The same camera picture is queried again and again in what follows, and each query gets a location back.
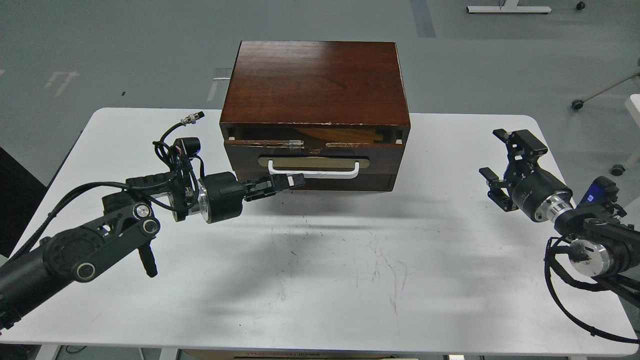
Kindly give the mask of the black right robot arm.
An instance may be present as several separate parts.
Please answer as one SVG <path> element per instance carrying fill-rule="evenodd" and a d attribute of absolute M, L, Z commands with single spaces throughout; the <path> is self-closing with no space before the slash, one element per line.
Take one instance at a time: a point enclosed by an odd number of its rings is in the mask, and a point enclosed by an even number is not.
<path fill-rule="evenodd" d="M 558 252 L 593 280 L 591 284 L 575 280 L 551 259 L 550 266 L 565 283 L 592 292 L 611 291 L 638 306 L 639 282 L 623 273 L 639 265 L 639 232 L 633 224 L 620 221 L 626 212 L 617 203 L 617 185 L 597 177 L 573 206 L 571 189 L 539 166 L 548 148 L 532 132 L 495 129 L 493 135 L 505 144 L 509 163 L 503 177 L 489 167 L 479 170 L 489 187 L 487 196 L 505 212 L 521 210 L 535 223 L 553 223 L 560 240 L 567 243 Z"/>

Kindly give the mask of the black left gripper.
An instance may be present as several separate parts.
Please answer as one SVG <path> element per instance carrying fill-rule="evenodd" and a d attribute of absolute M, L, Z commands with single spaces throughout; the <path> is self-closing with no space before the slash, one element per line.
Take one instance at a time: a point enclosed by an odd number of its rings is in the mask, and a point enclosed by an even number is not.
<path fill-rule="evenodd" d="M 302 173 L 269 174 L 243 183 L 238 182 L 230 171 L 209 174 L 198 180 L 199 212 L 206 223 L 219 223 L 240 216 L 243 199 L 252 202 L 269 198 L 305 184 Z"/>

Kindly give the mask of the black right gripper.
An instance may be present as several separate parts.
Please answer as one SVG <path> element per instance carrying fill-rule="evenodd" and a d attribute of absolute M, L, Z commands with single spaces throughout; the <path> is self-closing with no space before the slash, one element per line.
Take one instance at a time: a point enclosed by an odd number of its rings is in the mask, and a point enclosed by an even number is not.
<path fill-rule="evenodd" d="M 501 210 L 512 212 L 519 208 L 531 221 L 544 223 L 555 222 L 558 216 L 574 209 L 570 203 L 571 189 L 539 167 L 538 160 L 549 149 L 530 130 L 495 129 L 493 135 L 505 144 L 509 166 L 504 178 L 489 167 L 478 169 L 478 173 L 489 187 L 487 196 Z"/>

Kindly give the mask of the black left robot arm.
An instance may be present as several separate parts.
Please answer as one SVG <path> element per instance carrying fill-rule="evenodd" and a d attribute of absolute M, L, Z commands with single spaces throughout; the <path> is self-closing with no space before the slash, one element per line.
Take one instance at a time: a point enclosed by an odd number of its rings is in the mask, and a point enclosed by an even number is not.
<path fill-rule="evenodd" d="M 146 275 L 157 276 L 151 242 L 162 226 L 153 205 L 169 210 L 174 221 L 201 214 L 208 224 L 236 218 L 243 203 L 269 198 L 306 184 L 301 173 L 269 174 L 240 182 L 229 172 L 195 175 L 199 159 L 197 137 L 166 138 L 174 130 L 194 125 L 204 112 L 194 112 L 172 125 L 153 142 L 156 157 L 168 171 L 128 178 L 125 182 L 96 181 L 74 187 L 53 207 L 35 233 L 1 267 L 0 317 L 9 330 L 28 313 L 73 282 L 95 280 L 133 251 L 138 251 Z M 73 200 L 98 187 L 115 188 L 102 198 L 103 215 L 74 228 L 44 237 L 51 221 Z"/>

